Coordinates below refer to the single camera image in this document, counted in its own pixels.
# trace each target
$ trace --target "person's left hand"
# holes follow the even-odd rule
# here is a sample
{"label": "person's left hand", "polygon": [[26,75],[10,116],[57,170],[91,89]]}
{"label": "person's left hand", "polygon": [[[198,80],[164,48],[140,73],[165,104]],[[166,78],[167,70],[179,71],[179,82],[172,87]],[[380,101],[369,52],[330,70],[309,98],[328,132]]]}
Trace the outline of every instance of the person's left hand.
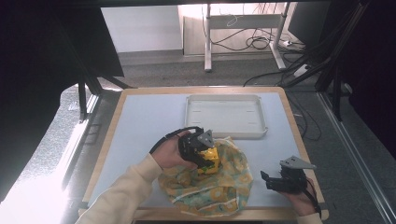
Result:
{"label": "person's left hand", "polygon": [[[180,133],[178,136],[183,136],[189,131]],[[182,165],[190,169],[196,169],[197,165],[191,161],[181,159],[178,151],[178,136],[174,136],[162,144],[151,154],[152,158],[161,166],[161,168],[172,168],[177,165]]]}

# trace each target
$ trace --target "sleeve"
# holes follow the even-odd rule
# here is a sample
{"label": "sleeve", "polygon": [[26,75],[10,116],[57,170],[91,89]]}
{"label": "sleeve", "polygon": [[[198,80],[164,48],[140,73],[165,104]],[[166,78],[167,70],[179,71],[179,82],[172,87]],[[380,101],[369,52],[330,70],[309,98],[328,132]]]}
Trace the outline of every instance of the sleeve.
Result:
{"label": "sleeve", "polygon": [[140,163],[130,166],[103,192],[76,224],[131,224],[134,211],[150,195],[152,182],[162,171],[148,154]]}
{"label": "sleeve", "polygon": [[319,213],[308,215],[305,217],[297,217],[298,224],[321,224]]}

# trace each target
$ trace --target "desk frame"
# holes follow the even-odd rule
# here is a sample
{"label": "desk frame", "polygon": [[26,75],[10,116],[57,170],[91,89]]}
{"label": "desk frame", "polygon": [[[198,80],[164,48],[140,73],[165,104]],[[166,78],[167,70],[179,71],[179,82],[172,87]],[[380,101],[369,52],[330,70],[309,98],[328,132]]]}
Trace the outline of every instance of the desk frame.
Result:
{"label": "desk frame", "polygon": [[[286,93],[282,88],[279,87],[161,87],[161,88],[142,88],[142,89],[128,89],[122,92],[117,108],[114,112],[113,119],[111,120],[108,128],[105,141],[103,143],[99,158],[94,167],[90,183],[87,187],[86,193],[83,198],[83,202],[88,202],[92,196],[93,189],[99,179],[102,172],[103,165],[106,161],[107,152],[110,149],[113,135],[116,131],[117,124],[122,113],[124,102],[128,95],[139,95],[139,94],[199,94],[199,93],[210,93],[210,94],[227,94],[227,93],[254,93],[254,92],[277,92],[280,96],[282,105],[285,109],[294,140],[297,148],[300,152],[300,156],[303,160],[310,162],[308,154],[306,153],[303,139],[300,136],[297,124],[292,114],[289,101]],[[321,193],[318,181],[315,177],[315,173],[312,170],[306,170],[306,175],[313,179],[315,188],[317,190],[318,202],[324,203],[324,198]],[[322,210],[322,219],[329,217],[329,211],[326,209]],[[191,215],[181,214],[179,210],[175,208],[145,208],[140,207],[135,211],[134,220],[293,220],[296,218],[291,208],[279,208],[279,207],[246,207],[244,210],[238,212],[232,216],[226,217],[195,217]]]}

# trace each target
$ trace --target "patterned cloth bag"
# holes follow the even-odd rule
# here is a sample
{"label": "patterned cloth bag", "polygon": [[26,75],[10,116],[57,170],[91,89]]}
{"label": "patterned cloth bag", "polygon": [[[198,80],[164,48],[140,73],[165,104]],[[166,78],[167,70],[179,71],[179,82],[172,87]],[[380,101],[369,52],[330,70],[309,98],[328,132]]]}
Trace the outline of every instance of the patterned cloth bag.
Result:
{"label": "patterned cloth bag", "polygon": [[253,177],[245,154],[233,139],[217,139],[220,166],[213,175],[198,175],[178,166],[164,169],[158,178],[161,189],[182,213],[203,216],[228,216],[243,209],[248,201]]}

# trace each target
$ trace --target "person's right hand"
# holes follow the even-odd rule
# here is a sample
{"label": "person's right hand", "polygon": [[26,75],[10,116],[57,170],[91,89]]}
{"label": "person's right hand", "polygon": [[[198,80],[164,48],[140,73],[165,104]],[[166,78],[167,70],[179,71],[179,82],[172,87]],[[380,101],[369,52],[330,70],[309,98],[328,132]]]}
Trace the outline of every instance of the person's right hand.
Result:
{"label": "person's right hand", "polygon": [[[309,181],[309,183],[311,183],[311,184],[309,183],[307,184],[308,187],[306,188],[306,190],[308,190],[308,192],[312,196],[316,197],[316,192],[312,188],[312,186],[314,186],[312,179],[307,177],[306,180]],[[304,193],[302,192],[299,194],[290,194],[286,192],[278,192],[278,193],[284,195],[291,202],[294,211],[297,213],[299,217],[304,217],[316,213],[314,205]]]}

